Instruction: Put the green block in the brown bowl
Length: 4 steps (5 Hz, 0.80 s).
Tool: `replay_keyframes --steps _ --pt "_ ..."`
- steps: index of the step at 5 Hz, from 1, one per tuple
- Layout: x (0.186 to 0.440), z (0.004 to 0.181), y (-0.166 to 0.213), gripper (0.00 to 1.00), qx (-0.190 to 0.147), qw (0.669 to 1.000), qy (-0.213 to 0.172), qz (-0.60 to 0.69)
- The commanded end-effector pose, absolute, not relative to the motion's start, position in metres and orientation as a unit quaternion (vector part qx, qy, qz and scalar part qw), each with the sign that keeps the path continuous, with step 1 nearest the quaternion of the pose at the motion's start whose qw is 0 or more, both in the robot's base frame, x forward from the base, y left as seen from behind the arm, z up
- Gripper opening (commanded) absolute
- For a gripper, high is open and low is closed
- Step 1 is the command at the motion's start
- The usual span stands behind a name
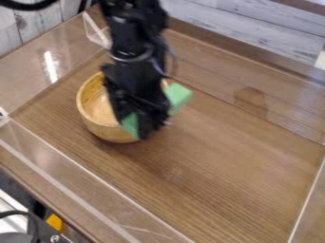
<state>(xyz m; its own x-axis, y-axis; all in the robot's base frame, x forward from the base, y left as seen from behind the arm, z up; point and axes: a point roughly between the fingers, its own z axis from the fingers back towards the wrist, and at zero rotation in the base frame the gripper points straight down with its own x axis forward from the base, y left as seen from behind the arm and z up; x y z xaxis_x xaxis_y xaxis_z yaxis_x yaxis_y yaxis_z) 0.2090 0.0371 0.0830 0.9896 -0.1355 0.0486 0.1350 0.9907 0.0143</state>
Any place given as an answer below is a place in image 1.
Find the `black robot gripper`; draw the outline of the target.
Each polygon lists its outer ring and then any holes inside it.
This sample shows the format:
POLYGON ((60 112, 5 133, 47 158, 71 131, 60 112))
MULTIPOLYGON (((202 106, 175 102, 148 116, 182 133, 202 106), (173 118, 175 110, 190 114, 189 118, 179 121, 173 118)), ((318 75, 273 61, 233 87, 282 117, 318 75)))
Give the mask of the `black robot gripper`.
POLYGON ((135 111, 131 97, 151 103, 163 99, 164 50, 146 47, 139 53, 112 48, 112 64, 102 64, 104 87, 108 91, 115 118, 123 127, 138 127, 138 137, 146 140, 159 130, 166 120, 166 111, 135 111))

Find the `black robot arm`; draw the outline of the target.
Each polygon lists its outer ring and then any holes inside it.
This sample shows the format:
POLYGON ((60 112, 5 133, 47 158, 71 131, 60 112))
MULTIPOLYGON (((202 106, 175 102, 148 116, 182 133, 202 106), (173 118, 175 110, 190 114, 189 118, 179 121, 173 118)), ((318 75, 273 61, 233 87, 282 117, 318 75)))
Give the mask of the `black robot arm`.
POLYGON ((163 80, 167 13, 159 0, 99 0, 112 61, 83 83, 76 103, 88 131, 130 143, 163 127, 173 107, 163 80))

